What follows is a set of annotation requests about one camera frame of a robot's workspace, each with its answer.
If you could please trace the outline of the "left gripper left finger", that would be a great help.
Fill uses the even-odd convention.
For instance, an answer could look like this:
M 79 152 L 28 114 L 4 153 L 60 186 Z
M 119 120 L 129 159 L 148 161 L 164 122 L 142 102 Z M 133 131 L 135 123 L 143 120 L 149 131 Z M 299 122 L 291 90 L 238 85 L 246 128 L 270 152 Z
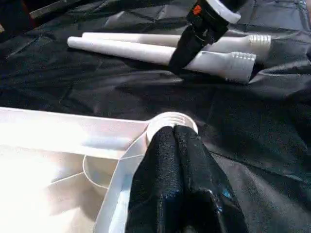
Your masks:
M 172 127 L 152 138 L 134 173 L 128 204 L 129 233 L 177 233 L 181 228 L 183 184 Z

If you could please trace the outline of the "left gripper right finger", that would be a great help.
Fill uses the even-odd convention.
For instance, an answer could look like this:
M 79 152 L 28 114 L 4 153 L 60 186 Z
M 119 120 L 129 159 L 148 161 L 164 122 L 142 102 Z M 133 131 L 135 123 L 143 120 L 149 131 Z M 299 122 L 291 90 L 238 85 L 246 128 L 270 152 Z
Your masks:
M 184 233 L 246 233 L 230 182 L 191 128 L 174 128 L 184 183 Z

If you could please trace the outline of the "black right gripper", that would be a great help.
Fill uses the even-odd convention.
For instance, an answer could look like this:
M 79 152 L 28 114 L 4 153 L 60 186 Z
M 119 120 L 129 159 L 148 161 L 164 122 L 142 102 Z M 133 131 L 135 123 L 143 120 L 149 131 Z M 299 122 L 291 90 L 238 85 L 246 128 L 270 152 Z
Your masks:
M 187 15 L 189 26 L 183 31 L 169 61 L 169 70 L 177 74 L 207 44 L 216 43 L 228 30 L 223 19 L 206 0 L 198 0 Z

